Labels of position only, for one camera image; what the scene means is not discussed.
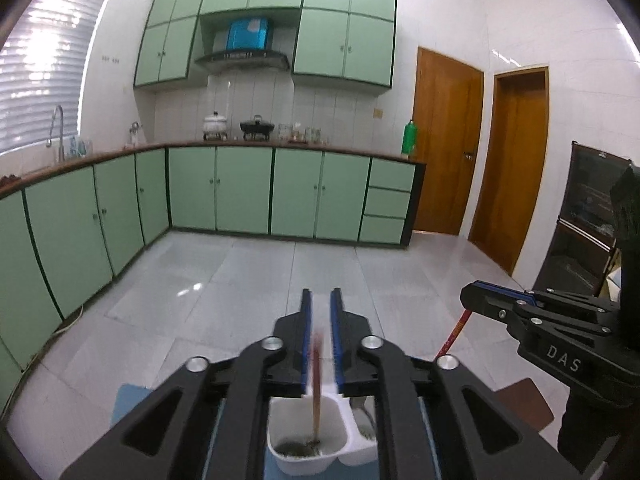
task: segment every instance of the triangular cutout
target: triangular cutout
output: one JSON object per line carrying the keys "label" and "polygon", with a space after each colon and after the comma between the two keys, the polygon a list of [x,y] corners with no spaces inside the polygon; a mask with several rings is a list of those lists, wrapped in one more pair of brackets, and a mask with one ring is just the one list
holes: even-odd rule
{"label": "triangular cutout", "polygon": [[174,418],[181,397],[180,390],[174,390],[167,395],[125,435],[124,444],[149,456],[158,454],[164,434],[169,428],[171,419]]}
{"label": "triangular cutout", "polygon": [[501,452],[518,443],[518,433],[482,397],[469,388],[464,388],[462,395],[487,454]]}

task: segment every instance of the blue box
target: blue box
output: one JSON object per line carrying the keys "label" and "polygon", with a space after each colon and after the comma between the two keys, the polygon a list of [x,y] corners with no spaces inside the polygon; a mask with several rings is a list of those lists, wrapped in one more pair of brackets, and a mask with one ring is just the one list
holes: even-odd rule
{"label": "blue box", "polygon": [[264,50],[268,46],[269,20],[266,18],[247,18],[231,23],[229,36],[226,39],[226,49],[259,48]]}

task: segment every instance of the faucet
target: faucet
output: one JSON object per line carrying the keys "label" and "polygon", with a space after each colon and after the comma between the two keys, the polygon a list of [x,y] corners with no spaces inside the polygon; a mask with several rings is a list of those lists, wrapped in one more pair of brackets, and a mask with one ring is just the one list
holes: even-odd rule
{"label": "faucet", "polygon": [[47,148],[51,147],[51,136],[53,133],[53,124],[56,122],[56,115],[58,114],[58,110],[60,110],[60,144],[58,145],[58,162],[65,161],[65,147],[62,144],[62,133],[65,127],[65,115],[62,111],[62,106],[56,105],[53,110],[53,115],[51,116],[51,126],[49,127],[49,140],[47,140]]}

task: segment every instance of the tiled floor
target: tiled floor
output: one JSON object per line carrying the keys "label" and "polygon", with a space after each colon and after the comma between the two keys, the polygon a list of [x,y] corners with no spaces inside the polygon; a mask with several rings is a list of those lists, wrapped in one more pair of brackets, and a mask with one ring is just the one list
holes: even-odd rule
{"label": "tiled floor", "polygon": [[[403,251],[172,232],[52,346],[17,399],[9,432],[44,480],[57,478],[108,430],[123,383],[155,387],[190,356],[237,354],[299,307],[303,287],[324,330],[325,378],[336,286],[375,334],[432,359],[462,313],[460,288],[476,279],[519,288],[472,244],[447,235],[415,234]],[[533,378],[556,416],[543,431],[555,444],[568,389],[516,348],[503,325],[476,315],[452,353],[493,389]]]}

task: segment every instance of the range hood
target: range hood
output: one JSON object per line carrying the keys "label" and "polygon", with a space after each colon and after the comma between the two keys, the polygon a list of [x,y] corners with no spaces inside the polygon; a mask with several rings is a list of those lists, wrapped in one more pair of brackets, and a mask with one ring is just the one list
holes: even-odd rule
{"label": "range hood", "polygon": [[262,48],[233,48],[222,52],[214,52],[197,59],[196,63],[213,75],[228,72],[229,70],[289,69],[287,56],[274,50]]}

